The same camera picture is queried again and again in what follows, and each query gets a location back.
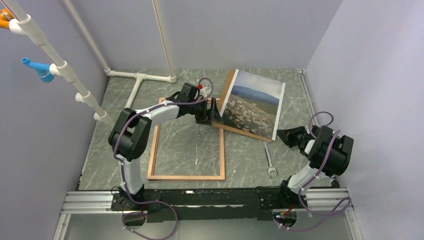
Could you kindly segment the brown backing board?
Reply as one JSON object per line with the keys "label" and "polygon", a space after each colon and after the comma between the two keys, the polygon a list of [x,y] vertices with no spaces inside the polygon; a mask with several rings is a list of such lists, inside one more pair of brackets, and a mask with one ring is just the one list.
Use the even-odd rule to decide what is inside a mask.
{"label": "brown backing board", "polygon": [[[225,83],[224,83],[224,87],[223,87],[221,96],[220,96],[220,98],[216,99],[217,109],[218,109],[221,116],[224,113],[225,104],[228,101],[228,98],[229,98],[230,93],[231,93],[231,89],[234,85],[234,81],[237,77],[238,72],[239,72],[238,69],[231,69],[229,71],[228,76],[227,76]],[[226,130],[226,131],[230,131],[230,132],[233,132],[233,133],[237,133],[237,134],[240,134],[240,135],[243,135],[243,136],[251,137],[251,138],[254,138],[254,139],[261,140],[261,141],[266,141],[268,143],[273,141],[270,138],[262,137],[262,136],[259,136],[259,135],[256,135],[256,134],[253,134],[253,133],[250,133],[250,132],[238,129],[238,128],[234,128],[234,127],[224,125],[222,123],[216,123],[215,122],[215,123],[212,124],[212,126],[219,128],[219,129]]]}

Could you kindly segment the landscape photo print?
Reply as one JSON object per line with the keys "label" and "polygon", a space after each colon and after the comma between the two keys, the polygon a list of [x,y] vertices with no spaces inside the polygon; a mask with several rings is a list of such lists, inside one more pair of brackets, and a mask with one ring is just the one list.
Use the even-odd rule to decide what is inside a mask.
{"label": "landscape photo print", "polygon": [[224,105],[223,124],[274,141],[286,84],[238,69]]}

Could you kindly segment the wooden picture frame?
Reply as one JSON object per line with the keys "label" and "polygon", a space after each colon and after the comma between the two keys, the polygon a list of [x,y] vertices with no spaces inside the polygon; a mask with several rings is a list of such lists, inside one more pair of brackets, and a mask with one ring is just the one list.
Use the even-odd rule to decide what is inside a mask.
{"label": "wooden picture frame", "polygon": [[149,153],[149,164],[146,179],[148,181],[224,181],[225,168],[225,137],[224,130],[219,128],[219,174],[218,175],[155,175],[156,159],[159,146],[161,125],[156,125],[153,131],[152,144]]}

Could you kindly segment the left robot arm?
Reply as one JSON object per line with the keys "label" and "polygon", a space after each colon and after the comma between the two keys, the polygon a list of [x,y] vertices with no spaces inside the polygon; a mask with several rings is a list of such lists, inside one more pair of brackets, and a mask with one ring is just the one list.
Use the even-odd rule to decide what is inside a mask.
{"label": "left robot arm", "polygon": [[217,100],[211,94],[211,90],[186,82],[181,90],[161,103],[139,110],[127,107],[121,111],[108,137],[108,144],[120,168],[118,190],[129,209],[137,210],[145,201],[140,157],[147,148],[151,129],[185,115],[194,116],[196,124],[222,124],[224,121]]}

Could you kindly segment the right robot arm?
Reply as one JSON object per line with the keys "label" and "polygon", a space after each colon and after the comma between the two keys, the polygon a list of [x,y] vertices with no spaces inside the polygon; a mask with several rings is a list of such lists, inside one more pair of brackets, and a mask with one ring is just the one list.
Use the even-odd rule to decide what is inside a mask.
{"label": "right robot arm", "polygon": [[282,208],[299,203],[299,196],[304,196],[316,180],[342,175],[350,163],[354,139],[339,137],[328,126],[313,125],[311,132],[304,126],[280,129],[276,134],[289,148],[297,147],[308,160],[302,170],[280,184],[275,200]]}

